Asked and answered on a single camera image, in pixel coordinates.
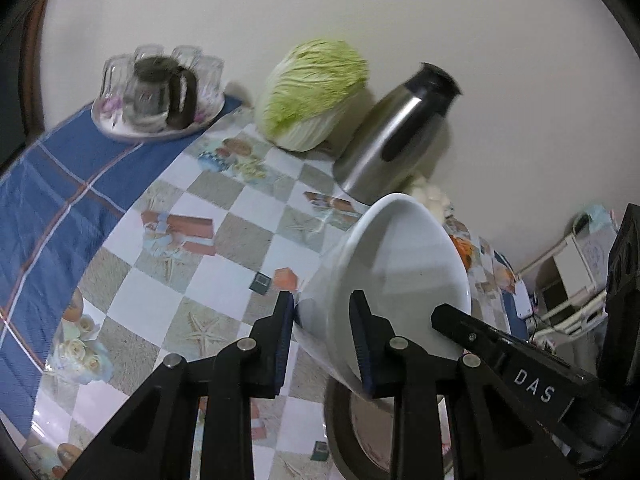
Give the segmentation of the floral round porcelain plate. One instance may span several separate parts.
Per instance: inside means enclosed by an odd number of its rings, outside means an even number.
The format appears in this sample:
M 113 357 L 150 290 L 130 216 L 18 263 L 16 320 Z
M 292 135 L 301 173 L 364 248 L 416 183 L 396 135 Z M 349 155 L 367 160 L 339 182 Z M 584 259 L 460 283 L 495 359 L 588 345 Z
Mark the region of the floral round porcelain plate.
M 442 435 L 442 459 L 444 473 L 447 478 L 454 478 L 452 473 L 451 437 L 444 396 L 437 397 L 437 407 Z M 352 396 L 350 400 L 350 416 L 352 428 L 360 448 L 372 464 L 390 472 L 392 458 L 394 402 L 392 399 L 367 401 L 360 396 Z

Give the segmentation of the orange snack packet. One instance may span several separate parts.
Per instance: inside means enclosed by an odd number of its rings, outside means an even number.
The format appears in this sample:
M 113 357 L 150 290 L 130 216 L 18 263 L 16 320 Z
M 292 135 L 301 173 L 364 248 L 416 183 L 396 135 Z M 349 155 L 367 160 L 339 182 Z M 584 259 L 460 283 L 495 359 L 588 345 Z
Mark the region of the orange snack packet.
M 469 271 L 474 264 L 475 246 L 466 238 L 449 235 L 454 247 L 457 249 L 465 270 Z

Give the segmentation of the stainless steel round plate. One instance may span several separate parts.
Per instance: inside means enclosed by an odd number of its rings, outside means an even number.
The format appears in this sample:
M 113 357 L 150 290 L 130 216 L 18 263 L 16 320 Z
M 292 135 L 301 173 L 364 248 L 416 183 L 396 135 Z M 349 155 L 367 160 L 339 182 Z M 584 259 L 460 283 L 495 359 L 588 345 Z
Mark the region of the stainless steel round plate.
M 386 474 L 372 464 L 356 440 L 350 416 L 352 396 L 358 394 L 329 378 L 324 394 L 324 422 L 335 466 L 345 479 L 388 479 L 390 472 Z

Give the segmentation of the white wooden shelf rack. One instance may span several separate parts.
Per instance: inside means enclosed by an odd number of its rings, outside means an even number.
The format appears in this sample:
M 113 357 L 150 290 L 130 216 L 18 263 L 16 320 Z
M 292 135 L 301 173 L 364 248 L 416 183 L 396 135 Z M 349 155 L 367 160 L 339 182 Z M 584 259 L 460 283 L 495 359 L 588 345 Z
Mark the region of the white wooden shelf rack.
M 617 231 L 612 211 L 591 205 L 559 242 L 516 272 L 529 296 L 531 342 L 573 341 L 606 320 L 608 255 Z

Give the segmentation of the white square bowl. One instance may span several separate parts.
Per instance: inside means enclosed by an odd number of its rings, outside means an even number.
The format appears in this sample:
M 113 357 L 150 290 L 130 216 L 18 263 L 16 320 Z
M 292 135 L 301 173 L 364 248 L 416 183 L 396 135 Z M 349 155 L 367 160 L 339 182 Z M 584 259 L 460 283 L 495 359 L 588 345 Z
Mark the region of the white square bowl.
M 434 330 L 441 304 L 470 313 L 468 274 L 442 225 L 414 198 L 387 195 L 320 259 L 298 295 L 294 334 L 334 379 L 362 396 L 349 323 L 349 297 L 364 292 L 373 314 L 432 356 L 455 360 L 462 349 Z

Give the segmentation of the bag of steamed buns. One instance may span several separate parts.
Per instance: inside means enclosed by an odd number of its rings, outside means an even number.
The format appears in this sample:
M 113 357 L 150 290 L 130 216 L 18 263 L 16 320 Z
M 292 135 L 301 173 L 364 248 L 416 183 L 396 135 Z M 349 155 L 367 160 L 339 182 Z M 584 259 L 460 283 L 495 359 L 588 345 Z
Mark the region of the bag of steamed buns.
M 408 181 L 405 193 L 421 203 L 441 224 L 454 214 L 449 197 L 422 174 L 415 174 Z

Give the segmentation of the clear orange plastic bag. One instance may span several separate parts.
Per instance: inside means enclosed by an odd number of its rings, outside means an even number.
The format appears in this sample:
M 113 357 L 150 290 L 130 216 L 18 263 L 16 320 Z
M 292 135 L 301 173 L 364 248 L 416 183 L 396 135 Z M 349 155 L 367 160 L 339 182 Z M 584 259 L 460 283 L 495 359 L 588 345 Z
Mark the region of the clear orange plastic bag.
M 495 261 L 492 268 L 494 269 L 494 277 L 497 286 L 503 292 L 510 292 L 510 294 L 514 294 L 516 278 L 512 270 L 500 261 Z

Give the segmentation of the white power bank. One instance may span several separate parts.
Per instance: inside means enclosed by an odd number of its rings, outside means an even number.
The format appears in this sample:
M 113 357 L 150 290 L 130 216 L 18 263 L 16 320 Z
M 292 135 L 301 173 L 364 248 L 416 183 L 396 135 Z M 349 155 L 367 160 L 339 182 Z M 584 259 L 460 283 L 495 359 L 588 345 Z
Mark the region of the white power bank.
M 534 314 L 532 303 L 529 299 L 529 294 L 525 283 L 522 280 L 517 280 L 514 286 L 514 308 L 516 315 L 521 320 L 526 320 Z

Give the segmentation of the stainless steel thermos jug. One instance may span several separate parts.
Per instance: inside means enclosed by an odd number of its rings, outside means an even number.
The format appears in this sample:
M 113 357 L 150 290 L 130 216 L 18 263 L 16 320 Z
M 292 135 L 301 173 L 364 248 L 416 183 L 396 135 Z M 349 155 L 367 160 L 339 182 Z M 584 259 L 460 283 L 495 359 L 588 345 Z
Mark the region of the stainless steel thermos jug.
M 332 174 L 337 185 L 366 205 L 399 190 L 433 143 L 460 94 L 446 70 L 422 64 L 364 116 L 334 162 Z

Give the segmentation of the tray with glass cups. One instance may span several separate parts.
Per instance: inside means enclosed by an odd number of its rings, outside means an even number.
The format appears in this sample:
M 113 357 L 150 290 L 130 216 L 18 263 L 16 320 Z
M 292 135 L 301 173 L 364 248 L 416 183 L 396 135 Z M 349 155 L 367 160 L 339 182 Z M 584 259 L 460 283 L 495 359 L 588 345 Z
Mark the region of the tray with glass cups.
M 130 143 L 180 139 L 209 127 L 226 104 L 224 61 L 198 47 L 166 53 L 144 44 L 109 58 L 91 118 L 104 136 Z

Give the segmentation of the napa cabbage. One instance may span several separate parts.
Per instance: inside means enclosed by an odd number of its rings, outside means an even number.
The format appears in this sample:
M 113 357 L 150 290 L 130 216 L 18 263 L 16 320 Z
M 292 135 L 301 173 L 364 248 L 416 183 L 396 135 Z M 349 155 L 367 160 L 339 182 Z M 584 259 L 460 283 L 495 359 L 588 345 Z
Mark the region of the napa cabbage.
M 308 152 L 330 136 L 368 80 L 368 61 L 346 41 L 298 44 L 255 101 L 257 130 L 282 150 Z

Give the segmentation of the checkered plastic tablecloth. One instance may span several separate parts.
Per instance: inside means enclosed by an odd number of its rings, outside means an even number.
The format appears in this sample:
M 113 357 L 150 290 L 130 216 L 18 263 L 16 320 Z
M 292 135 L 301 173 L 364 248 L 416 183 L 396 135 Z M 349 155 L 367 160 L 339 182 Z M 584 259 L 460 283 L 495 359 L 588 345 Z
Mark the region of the checkered plastic tablecloth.
M 107 139 L 83 108 L 6 170 L 1 420 L 39 478 L 63 477 L 165 356 L 212 356 L 309 283 L 364 213 L 332 166 L 229 100 L 206 133 L 157 144 Z

